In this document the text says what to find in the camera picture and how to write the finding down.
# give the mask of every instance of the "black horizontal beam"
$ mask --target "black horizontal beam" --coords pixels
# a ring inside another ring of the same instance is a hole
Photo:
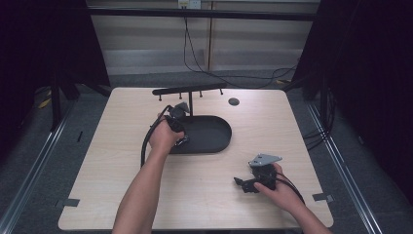
[[[140,9],[119,7],[88,7],[55,9],[62,11],[90,14],[94,16],[128,17],[170,17],[170,18],[211,18],[211,19],[246,19],[246,20],[296,20],[314,21],[315,14],[217,11],[192,9]]]

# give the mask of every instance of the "wooden tabletop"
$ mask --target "wooden tabletop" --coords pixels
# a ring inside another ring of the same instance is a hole
[[[117,88],[102,114],[84,163],[69,195],[77,207],[65,207],[63,230],[112,229],[118,206],[139,171],[140,150],[149,126],[168,104],[187,94],[152,95],[153,89]],[[229,104],[237,98],[240,104]],[[169,155],[165,164],[154,230],[285,229],[298,227],[288,213],[262,194],[243,193],[234,176],[251,179],[248,161],[258,153],[282,156],[283,172],[316,216],[333,219],[297,123],[282,91],[223,90],[193,93],[194,115],[214,115],[232,128],[229,146],[201,155]]]

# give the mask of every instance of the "gray carpet floor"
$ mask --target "gray carpet floor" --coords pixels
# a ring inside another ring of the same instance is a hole
[[[229,88],[279,89],[282,85],[268,79],[273,71],[222,71],[219,75],[255,76],[255,78],[224,77]],[[289,79],[291,72],[282,77]],[[145,75],[112,76],[112,88],[115,87],[178,87],[197,84],[210,84],[222,81],[223,77],[210,77],[202,73],[176,72]],[[49,161],[24,206],[14,227],[13,233],[65,233],[57,227],[62,209],[56,208],[56,201],[68,197],[71,186],[82,165],[86,151],[94,135],[101,113],[108,100],[86,87],[79,87],[80,98],[74,103],[66,126],[52,152]],[[19,186],[31,169],[38,153],[49,135],[52,125],[52,109],[48,105],[38,109],[37,104],[45,93],[36,97],[36,103],[21,129],[21,137],[10,152],[9,158],[2,162],[0,168],[0,213],[3,214],[18,193]],[[317,126],[310,116],[308,101],[303,100],[301,90],[287,93],[296,121],[303,136],[316,133]],[[63,107],[68,101],[63,98]],[[319,101],[310,101],[318,105]],[[383,233],[413,233],[413,209],[393,184],[389,177],[377,165],[370,150],[359,143],[346,118],[336,113],[331,133],[337,147],[350,169],[361,193],[371,207]],[[316,138],[306,139],[310,143]],[[368,233],[342,178],[322,143],[309,151],[310,157],[325,194],[332,195],[334,201],[329,203],[334,224],[334,233]],[[300,233],[290,230],[289,233]],[[75,232],[75,233],[110,233],[110,231]],[[277,231],[233,231],[232,233],[280,233]]]

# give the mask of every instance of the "black jewelry stand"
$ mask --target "black jewelry stand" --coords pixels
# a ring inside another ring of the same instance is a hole
[[[188,93],[189,95],[189,116],[186,116],[181,122],[185,129],[185,134],[190,138],[189,142],[175,146],[170,151],[170,154],[203,154],[216,153],[225,149],[231,140],[231,126],[222,118],[212,115],[194,116],[194,107],[192,103],[192,92],[217,90],[221,91],[226,87],[225,83],[191,86],[182,88],[171,88],[154,90],[153,95],[159,96],[162,100],[162,95]]]

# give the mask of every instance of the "right forearm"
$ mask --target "right forearm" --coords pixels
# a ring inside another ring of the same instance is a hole
[[[330,230],[306,206],[300,206],[290,212],[305,234],[330,234]]]

